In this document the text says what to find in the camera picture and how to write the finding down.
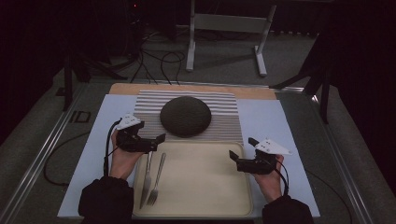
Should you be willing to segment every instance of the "table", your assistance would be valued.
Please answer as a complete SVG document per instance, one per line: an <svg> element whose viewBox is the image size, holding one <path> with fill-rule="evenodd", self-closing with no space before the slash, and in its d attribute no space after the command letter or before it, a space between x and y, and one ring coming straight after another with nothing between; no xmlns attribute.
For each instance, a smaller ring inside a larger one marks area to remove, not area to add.
<svg viewBox="0 0 396 224"><path fill-rule="evenodd" d="M247 32L262 34L260 45L255 46L254 49L257 65L259 66L260 76L266 77L267 70L262 57L262 49L264 48L265 40L270 31L271 22L273 20L275 11L276 5L272 5L267 18L202 14L195 13L195 0L191 0L190 44L187 55L186 70L189 72L193 70L195 53L195 29Z"/></svg>
<svg viewBox="0 0 396 224"><path fill-rule="evenodd" d="M252 159L254 156L254 148L248 146L248 137L250 136L270 137L283 147L291 150L293 155L286 156L284 162L290 176L290 196L308 204L314 217L320 216L282 106L271 90L245 87L168 86L120 83L112 86L109 94L102 103L90 137L84 147L84 151L64 197L58 217L79 217L77 208L81 190L95 178L100 178L103 174L103 146L106 144L107 130L125 112L134 111L136 95L139 90L148 89L166 91L226 91L233 93L237 102L246 157ZM128 178L130 186L134 183L134 177L135 173L132 173ZM253 211L245 218L260 217L265 200L252 176L249 182L253 198Z"/></svg>

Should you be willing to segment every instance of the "knife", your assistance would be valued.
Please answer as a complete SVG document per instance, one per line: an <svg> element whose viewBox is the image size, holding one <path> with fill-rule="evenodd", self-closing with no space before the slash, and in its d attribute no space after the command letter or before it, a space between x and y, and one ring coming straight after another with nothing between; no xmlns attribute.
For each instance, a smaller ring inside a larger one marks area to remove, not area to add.
<svg viewBox="0 0 396 224"><path fill-rule="evenodd" d="M142 197L140 198L140 209L142 209L143 204L145 203L146 198L149 195L149 187L151 185L151 177L149 176L149 167L151 165L151 158L152 158L152 151L148 153L148 164L146 168L145 182L143 184L143 189L142 189Z"/></svg>

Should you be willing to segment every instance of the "tray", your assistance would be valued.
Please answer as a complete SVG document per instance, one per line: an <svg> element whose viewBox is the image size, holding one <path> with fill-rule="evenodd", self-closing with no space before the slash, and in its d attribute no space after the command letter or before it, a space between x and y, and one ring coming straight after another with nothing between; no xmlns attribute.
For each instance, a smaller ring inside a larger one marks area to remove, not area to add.
<svg viewBox="0 0 396 224"><path fill-rule="evenodd" d="M139 209L147 155L137 164L134 215L138 217L245 217L253 208L248 175L237 172L232 150L244 158L234 142L166 141L153 153L150 190L154 188L163 152L166 160L157 202Z"/></svg>

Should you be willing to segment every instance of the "metal frame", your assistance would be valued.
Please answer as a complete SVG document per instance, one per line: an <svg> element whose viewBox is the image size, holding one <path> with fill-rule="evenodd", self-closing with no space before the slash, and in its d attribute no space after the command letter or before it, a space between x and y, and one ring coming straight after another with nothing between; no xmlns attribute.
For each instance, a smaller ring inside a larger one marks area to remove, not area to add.
<svg viewBox="0 0 396 224"><path fill-rule="evenodd" d="M198 85L214 85L214 86L239 86L239 87L265 87L259 85L221 85L221 84L209 84L209 83L183 83L183 84L198 84ZM26 171L25 175L23 176L20 184L18 185L17 189L15 190L14 194L12 195L11 199L7 203L6 208L3 210L2 214L0 215L0 223L12 223L15 219L16 215L18 214L21 206L23 205L25 199L27 198L30 190L32 189L35 181L37 180L39 174L42 171L44 162L46 158L49 156L51 151L54 149L58 139L60 138L63 130L67 124L67 121L70 120L72 116L72 111L74 110L79 96L85 90L86 85L82 84L80 87L76 89L75 98L77 100L74 101L73 104L69 107L66 112L63 112L61 117L59 118L58 122L54 126L52 132L50 133L47 141L40 149L39 153L35 157L35 160L32 162L28 170ZM275 92L285 92L285 93L297 93L297 94L304 94L303 88L284 88L282 90L274 90ZM371 215L365 205L363 198L361 197L360 190L355 183L352 174L349 172L347 168L347 163L345 162L344 158L341 155L340 149L336 144L336 141L332 135L332 131L330 130L329 126L323 123L323 120L319 114L319 107L318 107L318 99L316 96L307 95L307 100L309 100L312 110L315 112L316 119L322 125L322 131L326 135L326 139L328 140L329 146L331 148L332 158L334 160L335 166L338 170L338 173L344 183L346 193L354 207L354 211L356 212L357 218L359 219L360 223L374 223Z"/></svg>
<svg viewBox="0 0 396 224"><path fill-rule="evenodd" d="M78 99L78 97L86 89L86 86L87 84L85 83L80 84L80 86L77 87L73 98ZM8 224L14 221L24 201L29 195L33 185L35 184L35 181L40 175L47 157L50 155L51 151L55 148L55 145L58 142L59 138L61 137L64 128L66 127L68 121L72 117L73 114L72 112L76 107L77 101L78 100L75 100L73 103L71 103L71 105L68 107L68 110L63 112L62 115L59 117L54 128L49 134L46 142L44 143L42 148L39 150L37 156L35 157L35 160L30 164L29 168L26 170L25 174L23 175L20 184L18 185L13 195L11 196L10 200L8 201L6 208L2 211L0 215L0 223Z"/></svg>
<svg viewBox="0 0 396 224"><path fill-rule="evenodd" d="M260 45L255 46L254 49L260 76L266 77L267 70L265 68L264 59L262 57L262 50L264 48L265 41L270 31L275 11L276 6L271 6L267 18L199 14L195 13L195 0L191 0L190 44L189 52L187 54L186 70L188 72L192 72L194 67L195 29L247 32L262 34L262 40L260 41Z"/></svg>

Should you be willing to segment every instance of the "cutlery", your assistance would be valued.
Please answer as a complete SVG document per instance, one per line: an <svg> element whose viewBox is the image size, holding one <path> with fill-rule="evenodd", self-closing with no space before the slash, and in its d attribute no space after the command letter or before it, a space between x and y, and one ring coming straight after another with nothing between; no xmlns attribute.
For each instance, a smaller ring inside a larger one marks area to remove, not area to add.
<svg viewBox="0 0 396 224"><path fill-rule="evenodd" d="M163 153L161 156L161 162L160 162L160 167L158 168L158 174L157 174L157 179L155 180L155 186L154 189L151 191L151 193L148 196L148 205L154 205L155 201L157 201L158 197L158 182L160 181L160 175L161 171L163 170L163 163L165 162L166 154Z"/></svg>
<svg viewBox="0 0 396 224"><path fill-rule="evenodd" d="M146 168L146 174L145 174L145 182L143 184L143 189L142 189L142 196L140 198L140 209L142 209L143 204L146 201L146 198L148 197L149 194L149 187L151 185L151 177L149 176L149 168L151 165L151 158L152 158L152 151L148 153L148 164Z"/></svg>

